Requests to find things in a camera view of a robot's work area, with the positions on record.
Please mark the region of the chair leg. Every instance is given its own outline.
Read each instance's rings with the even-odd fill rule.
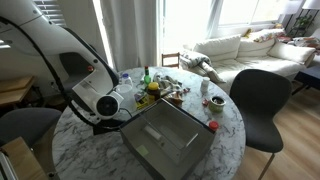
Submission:
[[[258,178],[259,180],[261,180],[261,179],[263,178],[263,176],[264,176],[264,174],[266,173],[266,171],[268,170],[268,168],[269,168],[272,160],[274,159],[274,156],[275,156],[275,154],[272,153],[269,161],[267,162],[266,166],[264,167],[263,171],[261,172],[261,174],[260,174],[260,176],[259,176],[259,178]]]

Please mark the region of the cable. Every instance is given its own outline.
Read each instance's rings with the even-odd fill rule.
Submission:
[[[40,54],[40,56],[42,57],[42,59],[44,60],[45,64],[47,65],[48,69],[50,70],[52,76],[54,77],[56,84],[58,86],[58,89],[60,90],[61,95],[63,96],[63,98],[65,99],[65,101],[67,102],[68,106],[70,107],[70,109],[73,111],[74,114],[76,114],[76,116],[85,124],[92,126],[92,127],[98,127],[98,128],[103,128],[103,129],[109,129],[110,127],[106,127],[106,126],[99,126],[97,124],[92,123],[91,121],[87,120],[78,110],[77,108],[72,104],[72,99],[71,97],[65,92],[64,87],[62,85],[61,79],[58,76],[57,72],[55,71],[55,69],[52,67],[52,65],[50,64],[50,62],[48,61],[48,59],[45,57],[45,55],[43,54],[43,52],[41,51],[40,47],[33,41],[33,39],[22,29],[20,28],[17,24],[11,22],[10,20],[1,17],[0,16],[0,21],[3,22],[4,24],[11,24],[12,26],[14,26],[15,28],[17,28],[33,45],[33,47],[36,49],[36,51]]]

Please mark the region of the side table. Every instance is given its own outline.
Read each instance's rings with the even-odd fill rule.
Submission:
[[[300,71],[294,80],[301,82],[302,85],[294,90],[292,95],[296,94],[305,87],[313,87],[320,90],[320,66],[312,66]]]

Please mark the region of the white sofa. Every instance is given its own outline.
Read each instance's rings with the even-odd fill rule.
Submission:
[[[310,64],[314,52],[314,48],[290,46],[275,39],[257,43],[235,35],[189,46],[180,64],[185,70],[208,76],[229,94],[233,79],[244,69],[271,71],[293,80]]]

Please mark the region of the table leg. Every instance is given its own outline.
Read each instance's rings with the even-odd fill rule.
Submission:
[[[303,88],[305,88],[307,84],[303,84],[302,86],[298,87],[296,90],[294,90],[291,95],[295,95],[297,92],[301,91]]]

